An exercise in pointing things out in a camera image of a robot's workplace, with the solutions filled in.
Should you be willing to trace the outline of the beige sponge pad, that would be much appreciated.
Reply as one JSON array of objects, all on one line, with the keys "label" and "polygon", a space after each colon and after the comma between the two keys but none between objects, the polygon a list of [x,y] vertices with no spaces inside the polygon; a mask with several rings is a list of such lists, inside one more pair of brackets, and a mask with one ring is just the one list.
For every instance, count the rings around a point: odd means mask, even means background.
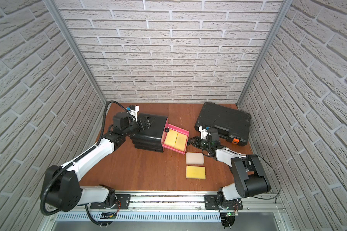
[{"label": "beige sponge pad", "polygon": [[187,165],[203,165],[204,164],[204,155],[202,153],[191,153],[187,152],[186,156],[186,164]]}]

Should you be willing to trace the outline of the black drawer cabinet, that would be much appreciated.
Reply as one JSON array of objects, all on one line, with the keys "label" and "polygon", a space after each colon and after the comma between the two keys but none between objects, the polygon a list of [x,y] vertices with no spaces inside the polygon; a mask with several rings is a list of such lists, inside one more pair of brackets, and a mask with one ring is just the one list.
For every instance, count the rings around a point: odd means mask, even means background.
[{"label": "black drawer cabinet", "polygon": [[150,128],[142,130],[130,137],[136,149],[163,153],[163,136],[168,123],[167,116],[141,113],[138,119],[148,118]]}]

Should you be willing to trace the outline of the pink top drawer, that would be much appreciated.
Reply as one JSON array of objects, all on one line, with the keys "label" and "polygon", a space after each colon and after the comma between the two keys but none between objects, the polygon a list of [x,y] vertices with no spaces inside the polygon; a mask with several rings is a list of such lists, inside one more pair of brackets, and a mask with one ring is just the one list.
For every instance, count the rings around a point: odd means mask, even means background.
[{"label": "pink top drawer", "polygon": [[190,132],[177,126],[167,124],[163,130],[163,148],[175,151],[184,155]]}]

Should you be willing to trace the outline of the yellow sponge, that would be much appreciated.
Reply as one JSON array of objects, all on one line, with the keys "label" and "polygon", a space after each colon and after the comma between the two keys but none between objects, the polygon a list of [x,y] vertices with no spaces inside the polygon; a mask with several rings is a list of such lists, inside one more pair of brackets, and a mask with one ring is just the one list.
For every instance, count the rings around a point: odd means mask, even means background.
[{"label": "yellow sponge", "polygon": [[176,143],[176,139],[178,136],[178,132],[175,130],[169,130],[166,134],[166,138],[164,144],[169,147],[174,147]]},{"label": "yellow sponge", "polygon": [[186,150],[186,147],[187,147],[187,138],[188,138],[187,135],[185,135],[183,133],[178,133],[178,135],[176,137],[175,144],[174,144],[174,148],[176,150],[184,152]]},{"label": "yellow sponge", "polygon": [[206,179],[205,167],[186,166],[186,178],[205,180]]}]

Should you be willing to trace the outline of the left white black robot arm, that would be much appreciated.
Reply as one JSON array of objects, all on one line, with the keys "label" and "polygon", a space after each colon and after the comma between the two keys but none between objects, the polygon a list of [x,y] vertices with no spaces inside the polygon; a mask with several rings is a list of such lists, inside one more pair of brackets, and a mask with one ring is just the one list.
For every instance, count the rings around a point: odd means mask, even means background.
[{"label": "left white black robot arm", "polygon": [[122,146],[126,137],[150,129],[154,121],[152,116],[138,117],[133,111],[119,112],[113,117],[110,130],[101,135],[96,144],[61,166],[50,166],[45,172],[40,195],[41,213],[49,216],[91,203],[114,207],[114,189],[103,185],[84,187],[80,186],[80,181],[91,168]]}]

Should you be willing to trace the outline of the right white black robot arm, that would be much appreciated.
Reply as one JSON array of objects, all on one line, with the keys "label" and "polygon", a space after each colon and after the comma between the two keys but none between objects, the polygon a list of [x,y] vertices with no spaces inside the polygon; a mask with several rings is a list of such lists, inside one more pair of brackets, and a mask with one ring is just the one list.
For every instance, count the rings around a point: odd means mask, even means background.
[{"label": "right white black robot arm", "polygon": [[237,208],[241,198],[257,196],[271,190],[266,172],[257,155],[245,155],[223,146],[217,129],[206,128],[201,135],[190,138],[188,144],[202,151],[202,154],[229,166],[234,183],[217,192],[215,208]]}]

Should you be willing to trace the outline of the black plastic tool case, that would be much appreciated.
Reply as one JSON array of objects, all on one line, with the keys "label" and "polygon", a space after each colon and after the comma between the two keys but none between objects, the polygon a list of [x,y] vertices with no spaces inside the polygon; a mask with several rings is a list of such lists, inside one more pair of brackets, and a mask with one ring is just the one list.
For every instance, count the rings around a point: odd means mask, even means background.
[{"label": "black plastic tool case", "polygon": [[239,146],[245,146],[249,140],[251,115],[247,112],[205,102],[194,125],[215,128],[219,137]]}]

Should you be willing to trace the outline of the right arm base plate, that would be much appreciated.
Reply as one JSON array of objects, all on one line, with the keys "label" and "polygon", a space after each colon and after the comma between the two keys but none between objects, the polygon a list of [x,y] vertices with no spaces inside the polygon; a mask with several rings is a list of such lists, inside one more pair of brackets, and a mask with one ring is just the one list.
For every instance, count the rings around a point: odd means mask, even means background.
[{"label": "right arm base plate", "polygon": [[206,210],[243,210],[241,199],[226,200],[219,194],[205,194],[204,205]]}]

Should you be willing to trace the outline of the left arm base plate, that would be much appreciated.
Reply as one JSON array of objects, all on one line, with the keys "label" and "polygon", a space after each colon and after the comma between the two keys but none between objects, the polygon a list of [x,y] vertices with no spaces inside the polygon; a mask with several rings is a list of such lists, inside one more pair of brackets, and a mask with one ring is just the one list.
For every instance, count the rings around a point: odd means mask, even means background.
[{"label": "left arm base plate", "polygon": [[131,194],[116,194],[115,199],[113,200],[115,204],[110,205],[108,203],[91,203],[90,209],[114,209],[117,210],[127,210],[131,200]]}]

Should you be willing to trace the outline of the left aluminium corner post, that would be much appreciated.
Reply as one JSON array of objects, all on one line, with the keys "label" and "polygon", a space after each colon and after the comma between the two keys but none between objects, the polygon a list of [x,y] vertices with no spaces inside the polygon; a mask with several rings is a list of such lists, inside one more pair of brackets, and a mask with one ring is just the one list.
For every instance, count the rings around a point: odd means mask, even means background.
[{"label": "left aluminium corner post", "polygon": [[65,40],[69,44],[70,49],[74,53],[76,59],[80,63],[82,69],[84,70],[88,80],[90,81],[91,85],[93,86],[93,89],[95,90],[96,94],[98,95],[101,102],[105,105],[106,104],[106,98],[99,87],[91,68],[89,67],[79,45],[77,44],[77,41],[75,40],[74,36],[71,33],[71,30],[69,29],[65,19],[63,18],[61,11],[58,9],[56,2],[53,0],[45,0],[44,1],[46,7],[49,10],[49,13],[54,18],[54,21],[58,25],[60,31],[62,32]]}]

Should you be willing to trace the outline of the aluminium corner post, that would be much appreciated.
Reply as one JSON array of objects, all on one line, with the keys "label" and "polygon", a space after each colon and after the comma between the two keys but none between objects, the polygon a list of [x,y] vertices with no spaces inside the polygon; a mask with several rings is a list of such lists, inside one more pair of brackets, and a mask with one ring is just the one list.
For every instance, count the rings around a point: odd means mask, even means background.
[{"label": "aluminium corner post", "polygon": [[255,60],[255,63],[253,64],[253,66],[251,68],[251,71],[249,73],[249,76],[246,79],[244,87],[242,88],[241,95],[239,96],[238,101],[236,103],[237,106],[239,106],[242,103],[242,101],[244,100],[245,95],[246,95],[246,93],[250,87],[250,84],[252,83],[258,68],[261,66],[261,63],[263,62],[264,58],[266,57],[267,52],[269,51],[269,49],[272,45],[272,42],[275,39],[275,36],[276,36],[276,34],[277,34],[277,32],[278,32],[278,30],[279,30],[279,28],[280,28],[280,26],[284,20],[289,8],[291,7],[292,3],[293,3],[293,0],[282,1],[282,4],[281,4],[280,9],[276,15],[276,18],[271,25],[270,31],[269,31],[261,49],[260,49],[260,52],[259,52],[259,54]]},{"label": "aluminium corner post", "polygon": [[58,25],[60,31],[62,32],[65,40],[69,44],[70,49],[74,53],[76,59],[80,63],[82,69],[84,70],[88,80],[90,81],[91,85],[93,86],[93,89],[95,90],[96,94],[98,95],[101,102],[105,105],[106,104],[106,98],[99,87],[91,68],[89,67],[79,45],[77,44],[77,41],[75,40],[74,36],[71,33],[71,30],[69,29],[65,19],[63,18],[61,11],[58,9],[56,2],[53,0],[45,0],[44,1],[46,7],[49,10],[49,13],[54,18],[54,21]]}]

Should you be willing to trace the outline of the right aluminium corner post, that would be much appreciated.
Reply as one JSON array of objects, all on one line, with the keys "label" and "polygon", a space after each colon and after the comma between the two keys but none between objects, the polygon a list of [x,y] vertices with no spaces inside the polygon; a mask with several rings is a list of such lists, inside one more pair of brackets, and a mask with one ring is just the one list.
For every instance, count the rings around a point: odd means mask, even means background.
[{"label": "right aluminium corner post", "polygon": [[284,20],[289,8],[291,7],[292,3],[293,3],[293,0],[282,1],[282,4],[281,4],[280,9],[276,15],[276,18],[271,25],[270,31],[269,31],[261,49],[260,49],[260,52],[259,52],[259,54],[255,60],[255,63],[253,64],[253,66],[251,68],[251,71],[249,73],[249,76],[246,79],[244,87],[242,88],[241,95],[239,96],[238,101],[236,103],[237,106],[239,106],[242,103],[242,101],[244,100],[245,95],[246,95],[246,93],[250,87],[250,84],[252,83],[258,68],[261,66],[261,63],[263,62],[264,58],[266,57],[267,52],[269,51],[269,49],[272,45],[272,42],[275,39],[275,36],[276,36],[276,34],[277,34],[277,32],[278,32],[278,30],[279,30],[279,28],[280,28],[280,26]]}]

